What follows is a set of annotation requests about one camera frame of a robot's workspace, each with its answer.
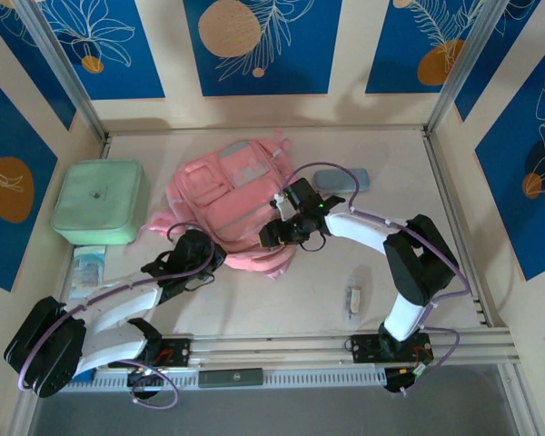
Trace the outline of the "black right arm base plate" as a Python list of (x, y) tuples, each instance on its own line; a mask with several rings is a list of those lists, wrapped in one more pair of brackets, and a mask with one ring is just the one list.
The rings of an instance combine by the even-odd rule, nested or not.
[(433, 361), (431, 341), (427, 333), (416, 332), (409, 339), (398, 342), (385, 334), (356, 334), (350, 340), (355, 363), (408, 363)]

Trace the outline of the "pink school backpack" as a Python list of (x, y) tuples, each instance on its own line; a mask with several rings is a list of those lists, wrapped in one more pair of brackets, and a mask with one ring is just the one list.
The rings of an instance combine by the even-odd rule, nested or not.
[(243, 139), (179, 166), (165, 187), (168, 208), (154, 213), (144, 229), (166, 235), (183, 232), (177, 223), (199, 225), (227, 252), (227, 266), (279, 278), (296, 248), (263, 248), (259, 232), (278, 217), (270, 201), (293, 172), (290, 145), (276, 131), (271, 138)]

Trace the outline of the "grey-blue pencil case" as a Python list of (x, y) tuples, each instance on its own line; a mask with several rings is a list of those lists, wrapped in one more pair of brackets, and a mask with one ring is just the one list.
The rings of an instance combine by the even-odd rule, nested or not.
[(370, 177), (363, 168), (326, 169), (316, 171), (312, 177), (314, 188), (323, 193), (340, 194), (360, 192), (370, 188)]

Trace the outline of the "blue tissue pack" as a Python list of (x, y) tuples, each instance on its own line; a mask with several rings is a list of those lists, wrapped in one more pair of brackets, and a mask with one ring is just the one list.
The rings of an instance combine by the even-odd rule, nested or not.
[(85, 298), (102, 284), (105, 252), (104, 245), (78, 246), (74, 249), (70, 300)]

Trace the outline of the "aluminium front rail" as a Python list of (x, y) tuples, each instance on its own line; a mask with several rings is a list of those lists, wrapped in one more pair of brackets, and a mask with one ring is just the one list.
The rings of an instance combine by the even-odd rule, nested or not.
[[(427, 333), (431, 341), (433, 362), (441, 364), (474, 364), (464, 361), (467, 347), (463, 332), (430, 328)], [(350, 337), (308, 336), (272, 338), (187, 338), (191, 340), (191, 355), (184, 368), (232, 369), (248, 367), (300, 367), (303, 365), (354, 364)], [(67, 362), (73, 375), (103, 366), (120, 367), (134, 365), (134, 358), (147, 344), (161, 339), (147, 340), (140, 331), (113, 335), (102, 332), (78, 346), (61, 345), (49, 339), (35, 357), (38, 363), (45, 362), (49, 352), (55, 352), (57, 362)], [(409, 363), (357, 363), (385, 367), (410, 366)]]

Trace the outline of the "mint green square case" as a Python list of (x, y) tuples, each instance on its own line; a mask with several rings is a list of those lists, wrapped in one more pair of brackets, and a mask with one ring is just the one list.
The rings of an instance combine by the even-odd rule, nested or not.
[(74, 245), (123, 245), (144, 225), (150, 183), (142, 165), (99, 159), (69, 167), (51, 225)]

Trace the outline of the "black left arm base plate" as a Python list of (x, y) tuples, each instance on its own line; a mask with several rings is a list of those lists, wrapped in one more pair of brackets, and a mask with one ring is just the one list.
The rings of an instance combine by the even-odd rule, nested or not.
[(153, 367), (184, 368), (191, 355), (190, 345), (187, 338), (161, 339), (147, 344), (134, 359)]

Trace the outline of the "dark grey bar device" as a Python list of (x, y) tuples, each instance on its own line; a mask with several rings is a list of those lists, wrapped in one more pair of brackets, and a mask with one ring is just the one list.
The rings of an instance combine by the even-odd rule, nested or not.
[(262, 386), (264, 372), (261, 368), (199, 372), (198, 387), (202, 389)]

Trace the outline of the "aluminium frame post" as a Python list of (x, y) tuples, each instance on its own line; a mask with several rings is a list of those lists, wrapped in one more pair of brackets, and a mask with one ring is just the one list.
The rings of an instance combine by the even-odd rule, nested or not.
[(108, 133), (97, 115), (91, 99), (79, 76), (68, 59), (55, 33), (35, 0), (12, 0), (15, 11), (20, 16), (29, 34), (34, 39), (45, 61), (57, 80), (83, 116), (87, 126), (101, 144), (105, 144)]
[(423, 133), (430, 138), (470, 75), (510, 0), (486, 0), (433, 106)]

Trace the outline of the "clear stationery pouch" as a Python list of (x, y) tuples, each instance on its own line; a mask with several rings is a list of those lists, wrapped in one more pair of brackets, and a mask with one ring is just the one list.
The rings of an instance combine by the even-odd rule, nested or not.
[(372, 270), (358, 265), (348, 275), (345, 283), (342, 318), (350, 326), (362, 323), (371, 299)]

